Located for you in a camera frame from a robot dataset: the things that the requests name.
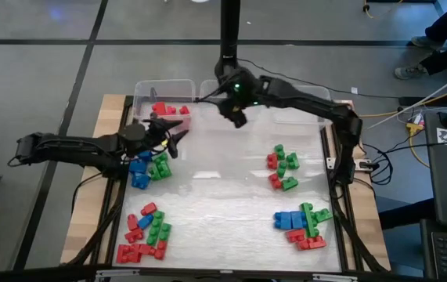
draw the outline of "wooden board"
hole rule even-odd
[[[123,95],[105,95],[103,97],[93,134],[94,137],[117,132],[121,121],[124,100],[125,96]],[[333,137],[330,130],[327,130],[327,139],[330,152],[334,152]],[[355,148],[354,158],[364,158],[364,153],[358,147]],[[85,168],[82,178],[85,179],[96,173],[97,171],[94,168]],[[356,172],[355,177],[370,183],[369,175],[366,173]],[[73,259],[95,232],[98,226],[98,217],[102,207],[105,186],[106,179],[97,179],[80,188],[68,229],[67,240],[63,248],[61,262],[68,262]],[[349,189],[359,236],[369,251],[377,258],[378,262],[383,267],[390,269],[390,262],[388,261],[387,249],[384,243],[383,231],[380,227],[380,219],[378,217],[373,191],[364,184],[357,182],[351,184]],[[112,202],[114,202],[116,196],[117,186],[114,187],[112,193]],[[110,231],[108,230],[102,239],[98,262],[105,262],[109,237]],[[349,269],[355,269],[352,247],[345,232],[344,241]]]
[[[119,129],[121,123],[122,109],[124,108],[124,95],[105,95],[103,97],[101,109],[99,110],[93,137],[100,137],[106,134],[114,134]],[[84,168],[82,179],[98,173],[95,168]],[[74,213],[68,227],[67,239],[63,247],[61,262],[69,262],[84,247],[91,235],[96,231],[101,211],[103,196],[105,194],[106,179],[98,177],[96,180],[81,186],[75,200]],[[117,185],[114,187],[114,194],[117,195]],[[110,231],[103,235],[103,242],[107,242]],[[99,262],[105,262],[106,246],[101,245]]]

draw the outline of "sneaker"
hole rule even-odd
[[[432,48],[432,49],[439,49],[441,48],[444,43],[443,42],[435,42],[428,38],[427,36],[415,36],[411,38],[411,42],[413,45],[418,47],[424,47],[424,48]]]
[[[428,72],[424,66],[418,63],[416,66],[398,67],[395,69],[394,74],[398,79],[410,79],[419,78],[424,74],[428,74]]]

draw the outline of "white cable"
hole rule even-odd
[[[413,105],[411,105],[411,106],[405,108],[404,110],[413,109],[414,107],[419,106],[420,103],[426,101],[426,100],[429,99],[430,97],[432,97],[432,96],[434,96],[435,94],[439,93],[440,91],[444,90],[446,87],[447,87],[447,83],[446,83],[444,86],[442,86],[441,88],[437,89],[437,91],[433,92],[432,94],[430,94],[429,96],[423,98],[422,100],[420,100],[420,101],[414,103]],[[372,129],[372,128],[378,126],[378,125],[381,125],[382,123],[384,123],[384,122],[390,120],[391,118],[395,118],[395,116],[398,115],[398,114],[399,114],[399,113],[397,113],[397,114],[392,114],[390,117],[385,118],[383,121],[377,122],[376,124],[371,125],[370,127],[366,128],[366,130],[367,130],[367,129]]]

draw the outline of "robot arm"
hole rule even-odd
[[[278,108],[293,107],[331,120],[341,144],[340,156],[337,157],[337,163],[333,170],[334,179],[341,184],[352,183],[355,172],[352,153],[359,142],[362,120],[349,105],[334,103],[301,92],[291,83],[282,79],[268,76],[256,78],[244,67],[237,67],[228,75],[220,77],[220,81],[216,92],[199,101],[205,101],[211,96],[226,92],[227,98],[216,104],[220,114],[232,121],[236,128],[247,122],[242,110],[255,105]]]

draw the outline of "transparent container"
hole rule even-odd
[[[206,96],[207,94],[213,92],[218,87],[218,82],[216,80],[206,80],[200,85],[199,97]],[[296,89],[312,94],[319,98],[331,100],[330,91],[324,87],[311,86],[311,85],[295,85]],[[248,121],[253,121],[258,113],[262,111],[262,107],[248,107],[243,112],[246,114]],[[323,117],[318,117],[314,114],[305,113],[304,111],[287,108],[269,109],[273,115],[273,121],[278,124],[293,124],[293,125],[318,125],[319,128],[323,128],[326,125],[330,125],[331,121]]]
[[[158,117],[183,121],[181,125],[173,128],[174,132],[189,129],[191,114],[180,114],[179,110],[187,106],[190,111],[190,104],[196,97],[195,91],[195,83],[189,79],[140,81],[135,87],[133,118],[138,120],[148,118],[153,112],[152,106],[157,102],[164,102],[166,107],[174,107],[176,114],[159,114]]]

